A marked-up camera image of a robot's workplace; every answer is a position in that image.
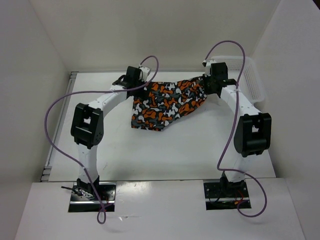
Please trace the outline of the orange camouflage shorts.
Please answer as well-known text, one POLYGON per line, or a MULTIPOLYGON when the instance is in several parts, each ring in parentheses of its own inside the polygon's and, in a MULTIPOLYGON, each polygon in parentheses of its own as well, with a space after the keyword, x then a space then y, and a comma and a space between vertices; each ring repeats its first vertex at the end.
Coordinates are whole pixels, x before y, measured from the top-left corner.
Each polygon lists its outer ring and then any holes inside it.
POLYGON ((131 127, 162 131, 197 110, 207 99, 203 77, 152 82, 133 97, 131 127))

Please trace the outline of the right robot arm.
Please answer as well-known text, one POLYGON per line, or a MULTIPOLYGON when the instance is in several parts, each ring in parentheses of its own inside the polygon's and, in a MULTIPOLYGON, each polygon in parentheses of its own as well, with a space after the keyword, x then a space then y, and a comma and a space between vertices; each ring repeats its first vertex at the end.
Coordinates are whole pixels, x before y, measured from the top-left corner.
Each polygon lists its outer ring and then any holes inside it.
POLYGON ((231 79, 225 62, 203 61, 204 86, 207 94, 216 94, 232 110, 234 117, 227 143, 219 157, 217 169, 222 171, 219 191, 230 197, 242 189, 245 175, 254 156, 261 155, 271 144, 272 118, 262 113, 248 100, 239 88, 239 80, 231 79), (221 168, 230 146, 237 156, 230 168, 221 168))

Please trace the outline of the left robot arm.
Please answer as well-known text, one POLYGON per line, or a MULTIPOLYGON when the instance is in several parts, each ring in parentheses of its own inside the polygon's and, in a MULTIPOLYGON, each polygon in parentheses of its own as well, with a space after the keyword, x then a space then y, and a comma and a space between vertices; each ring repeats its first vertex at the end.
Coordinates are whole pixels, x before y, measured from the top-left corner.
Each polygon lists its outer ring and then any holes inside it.
POLYGON ((81 163, 75 190, 89 200, 97 200, 100 194, 97 149, 104 136, 104 118, 132 95, 132 89, 144 85, 150 72, 148 67, 129 66, 126 74, 112 83, 109 93, 75 107, 70 133, 77 145, 78 161, 81 163))

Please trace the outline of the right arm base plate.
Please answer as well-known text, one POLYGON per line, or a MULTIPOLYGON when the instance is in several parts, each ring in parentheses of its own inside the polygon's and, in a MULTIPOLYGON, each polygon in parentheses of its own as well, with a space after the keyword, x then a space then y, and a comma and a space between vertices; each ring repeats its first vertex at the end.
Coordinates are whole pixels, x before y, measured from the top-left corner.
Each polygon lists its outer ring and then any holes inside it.
POLYGON ((252 208, 245 181, 242 181, 236 188, 225 191, 222 190, 222 185, 218 180, 204 181, 203 188, 207 211, 233 210, 237 209, 238 204, 240 204, 240 209, 252 208))

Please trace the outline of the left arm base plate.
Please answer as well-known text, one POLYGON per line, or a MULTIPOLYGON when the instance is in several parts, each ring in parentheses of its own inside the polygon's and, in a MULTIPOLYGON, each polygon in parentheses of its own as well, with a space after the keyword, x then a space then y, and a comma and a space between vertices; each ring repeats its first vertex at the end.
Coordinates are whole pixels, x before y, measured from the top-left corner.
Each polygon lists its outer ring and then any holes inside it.
MULTIPOLYGON (((98 188, 98 193, 105 206, 106 212, 115 211, 116 199, 116 183, 101 182, 98 188)), ((77 183, 74 182, 70 195, 69 213, 97 213, 101 209, 101 205, 96 197, 89 196, 77 189, 77 183)))

